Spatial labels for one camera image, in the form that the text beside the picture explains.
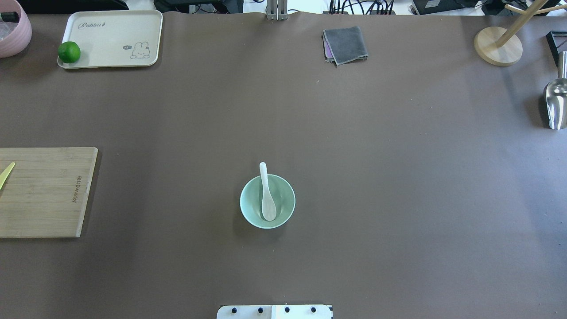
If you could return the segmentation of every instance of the gray cloth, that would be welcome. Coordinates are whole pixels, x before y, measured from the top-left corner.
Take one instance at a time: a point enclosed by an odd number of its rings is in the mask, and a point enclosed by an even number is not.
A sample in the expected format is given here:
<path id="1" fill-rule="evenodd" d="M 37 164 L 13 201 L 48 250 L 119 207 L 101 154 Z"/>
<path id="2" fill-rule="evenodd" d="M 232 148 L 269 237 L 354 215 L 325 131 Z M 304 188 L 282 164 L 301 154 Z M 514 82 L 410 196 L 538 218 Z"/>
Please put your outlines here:
<path id="1" fill-rule="evenodd" d="M 368 57 L 360 27 L 323 30 L 323 38 L 332 55 L 327 60 L 337 65 Z"/>

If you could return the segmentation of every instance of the stainless steel scoop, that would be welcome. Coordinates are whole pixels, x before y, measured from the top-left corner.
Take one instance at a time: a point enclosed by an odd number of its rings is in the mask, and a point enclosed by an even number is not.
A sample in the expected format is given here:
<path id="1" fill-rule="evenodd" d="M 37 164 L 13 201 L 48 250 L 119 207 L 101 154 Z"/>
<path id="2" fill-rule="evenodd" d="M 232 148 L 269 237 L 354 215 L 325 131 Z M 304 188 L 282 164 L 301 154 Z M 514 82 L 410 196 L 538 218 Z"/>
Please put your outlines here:
<path id="1" fill-rule="evenodd" d="M 559 53 L 558 79 L 545 86 L 545 102 L 549 116 L 549 127 L 562 129 L 567 127 L 567 54 Z"/>

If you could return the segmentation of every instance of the tray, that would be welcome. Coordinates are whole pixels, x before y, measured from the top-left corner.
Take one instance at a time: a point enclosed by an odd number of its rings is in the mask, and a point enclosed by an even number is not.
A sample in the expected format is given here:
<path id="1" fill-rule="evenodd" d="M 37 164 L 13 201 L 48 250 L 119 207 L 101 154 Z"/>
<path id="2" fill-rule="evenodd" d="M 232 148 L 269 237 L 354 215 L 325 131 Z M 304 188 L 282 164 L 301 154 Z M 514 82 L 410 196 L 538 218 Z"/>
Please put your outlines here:
<path id="1" fill-rule="evenodd" d="M 81 58 L 65 69 L 149 66 L 158 60 L 162 13 L 157 10 L 85 11 L 72 14 L 61 43 L 76 42 Z"/>

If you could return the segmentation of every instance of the bowl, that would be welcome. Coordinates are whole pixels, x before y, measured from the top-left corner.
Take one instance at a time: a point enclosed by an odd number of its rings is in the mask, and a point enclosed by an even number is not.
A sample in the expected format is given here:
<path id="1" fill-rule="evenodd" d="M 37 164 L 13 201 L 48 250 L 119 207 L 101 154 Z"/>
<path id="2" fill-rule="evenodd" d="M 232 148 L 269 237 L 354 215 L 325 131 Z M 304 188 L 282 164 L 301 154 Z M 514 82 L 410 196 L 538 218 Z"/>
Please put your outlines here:
<path id="1" fill-rule="evenodd" d="M 10 57 L 25 49 L 32 39 L 32 26 L 22 6 L 16 0 L 1 0 L 0 12 L 16 11 L 20 22 L 4 39 L 0 40 L 0 58 Z"/>
<path id="2" fill-rule="evenodd" d="M 295 193 L 289 183 L 277 176 L 268 174 L 270 194 L 276 204 L 276 219 L 267 221 L 262 217 L 262 180 L 259 176 L 252 178 L 240 194 L 240 210 L 244 218 L 252 225 L 270 229 L 283 225 L 295 209 Z"/>

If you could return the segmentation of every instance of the green lime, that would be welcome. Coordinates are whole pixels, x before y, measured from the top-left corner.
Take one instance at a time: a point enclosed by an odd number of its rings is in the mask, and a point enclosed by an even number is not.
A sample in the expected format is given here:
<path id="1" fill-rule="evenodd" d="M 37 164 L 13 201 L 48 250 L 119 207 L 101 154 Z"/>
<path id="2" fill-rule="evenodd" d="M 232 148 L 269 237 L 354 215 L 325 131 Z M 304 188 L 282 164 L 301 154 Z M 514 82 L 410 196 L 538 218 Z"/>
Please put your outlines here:
<path id="1" fill-rule="evenodd" d="M 57 49 L 57 54 L 64 63 L 75 63 L 81 57 L 81 49 L 75 42 L 67 41 L 61 43 Z"/>

